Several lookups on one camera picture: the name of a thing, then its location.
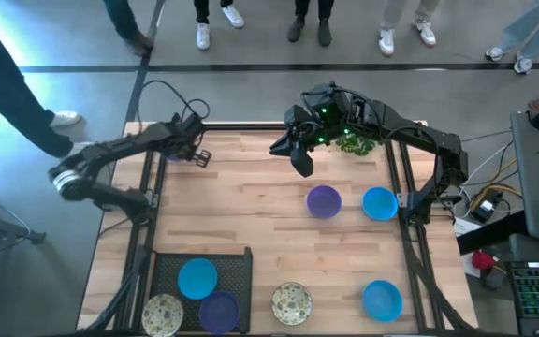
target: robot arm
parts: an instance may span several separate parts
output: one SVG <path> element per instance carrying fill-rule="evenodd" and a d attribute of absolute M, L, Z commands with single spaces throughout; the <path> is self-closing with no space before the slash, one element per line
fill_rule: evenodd
<path fill-rule="evenodd" d="M 194 160 L 198 166 L 205 168 L 211 153 L 202 151 L 197 154 L 204 132 L 205 125 L 198 115 L 192 114 L 181 121 L 180 116 L 175 114 L 170 122 L 152 124 L 140 134 L 89 145 L 51 168 L 49 177 L 65 200 L 90 198 L 98 207 L 117 205 L 129 217 L 133 217 L 146 210 L 149 201 L 137 189 L 122 191 L 98 183 L 96 177 L 99 171 L 109 163 L 146 151 L 156 151 L 186 161 Z"/>
<path fill-rule="evenodd" d="M 409 220 L 424 224 L 430 221 L 432 202 L 448 186 L 459 186 L 467 180 L 467 154 L 461 149 L 459 136 L 402 118 L 388 105 L 334 82 L 316 85 L 302 96 L 307 109 L 294 106 L 286 112 L 287 131 L 269 153 L 290 156 L 303 177 L 313 174 L 308 152 L 347 134 L 380 142 L 393 139 L 436 154 L 434 175 L 421 190 L 404 200 Z"/>

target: white pants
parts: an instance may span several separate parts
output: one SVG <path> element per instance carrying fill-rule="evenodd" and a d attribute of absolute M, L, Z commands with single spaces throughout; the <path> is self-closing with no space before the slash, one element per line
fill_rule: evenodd
<path fill-rule="evenodd" d="M 415 16 L 419 20 L 429 20 L 431 14 L 436 10 L 440 0 L 421 0 L 419 8 L 415 11 Z M 402 11 L 407 4 L 407 0 L 387 0 L 386 11 L 384 13 L 384 23 L 382 28 L 394 29 L 399 24 Z"/>

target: concrete floor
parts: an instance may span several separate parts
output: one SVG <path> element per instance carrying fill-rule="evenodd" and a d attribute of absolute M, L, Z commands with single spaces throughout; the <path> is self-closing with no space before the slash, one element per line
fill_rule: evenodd
<path fill-rule="evenodd" d="M 155 24 L 157 1 L 131 1 L 145 32 Z M 167 0 L 151 65 L 161 66 L 157 70 L 185 67 L 150 71 L 146 78 L 169 81 L 184 96 L 207 100 L 214 121 L 280 120 L 289 106 L 299 103 L 299 92 L 335 80 L 385 101 L 403 116 L 427 120 L 467 139 L 507 129 L 509 113 L 524 110 L 527 100 L 539 97 L 539 70 L 520 77 L 509 70 L 286 71 L 288 66 L 283 66 L 255 71 L 253 66 L 249 71 L 214 71 L 204 65 L 435 64 L 446 69 L 475 64 L 479 68 L 484 50 L 529 2 L 442 0 L 433 19 L 438 46 L 430 50 L 411 30 L 409 21 L 418 1 L 409 1 L 397 33 L 397 53 L 385 59 L 376 42 L 383 1 L 338 1 L 331 20 L 334 43 L 327 49 L 315 41 L 315 2 L 305 34 L 294 45 L 285 40 L 293 20 L 291 0 L 237 0 L 247 20 L 238 31 L 229 26 L 219 6 L 211 4 L 212 46 L 201 52 L 195 45 L 190 1 Z M 106 140 L 122 133 L 140 59 L 129 54 L 115 35 L 100 1 L 0 0 L 0 37 L 19 65 L 31 72 L 26 79 L 44 106 L 84 115 L 84 122 L 67 130 L 72 139 Z M 112 72 L 109 66 L 125 67 Z M 164 90 L 152 86 L 143 93 L 143 120 L 165 120 L 182 108 Z M 470 169 L 509 140 L 507 134 L 466 143 Z M 23 243 L 14 248 L 0 269 L 0 336 L 68 332 L 76 326 L 102 212 L 90 202 L 66 203 L 57 196 L 46 175 L 55 163 L 0 117 L 0 202 L 33 229 L 48 234 L 43 245 Z M 495 166 L 485 167 L 475 179 L 488 178 Z M 12 171 L 19 178 L 12 178 Z M 475 291 L 474 300 L 481 328 L 513 332 L 510 301 L 494 300 L 483 291 Z"/>

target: jeans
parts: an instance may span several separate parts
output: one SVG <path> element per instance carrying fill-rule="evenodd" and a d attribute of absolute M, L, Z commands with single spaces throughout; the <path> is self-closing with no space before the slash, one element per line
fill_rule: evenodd
<path fill-rule="evenodd" d="M 501 41 L 497 47 L 502 49 L 503 52 L 510 52 L 514 47 L 525 42 L 538 23 L 539 0 L 534 1 L 533 5 L 528 8 L 525 14 L 504 28 Z M 539 56 L 539 30 L 533 35 L 525 47 L 523 47 L 521 55 L 528 59 Z"/>
<path fill-rule="evenodd" d="M 421 0 L 415 11 L 415 17 L 419 20 L 429 20 L 439 3 L 440 0 Z M 407 0 L 387 0 L 382 28 L 395 29 L 401 21 L 402 11 L 406 4 Z"/>
<path fill-rule="evenodd" d="M 222 0 L 220 6 L 228 7 L 234 0 Z M 197 22 L 210 24 L 210 0 L 195 0 L 195 9 L 197 10 Z"/>
<path fill-rule="evenodd" d="M 311 0 L 296 0 L 295 6 L 297 7 L 295 15 L 301 20 L 305 18 L 309 11 L 309 3 Z M 332 15 L 332 8 L 334 7 L 334 0 L 317 0 L 319 6 L 319 20 L 329 19 Z"/>
<path fill-rule="evenodd" d="M 131 39 L 138 33 L 137 21 L 128 0 L 103 0 L 111 23 L 123 39 Z"/>
<path fill-rule="evenodd" d="M 45 153 L 64 157 L 72 149 L 68 137 L 49 126 L 53 112 L 45 110 L 24 82 L 24 76 L 0 41 L 0 113 Z"/>

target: purple bowl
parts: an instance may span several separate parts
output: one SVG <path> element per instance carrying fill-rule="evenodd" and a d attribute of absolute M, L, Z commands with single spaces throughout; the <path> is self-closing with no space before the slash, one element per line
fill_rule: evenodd
<path fill-rule="evenodd" d="M 239 322 L 240 308 L 237 298 L 225 291 L 214 291 L 198 309 L 198 318 L 206 332 L 225 334 Z"/>
<path fill-rule="evenodd" d="M 314 217 L 328 219 L 341 210 L 341 195 L 330 186 L 316 186 L 307 196 L 307 207 Z"/>

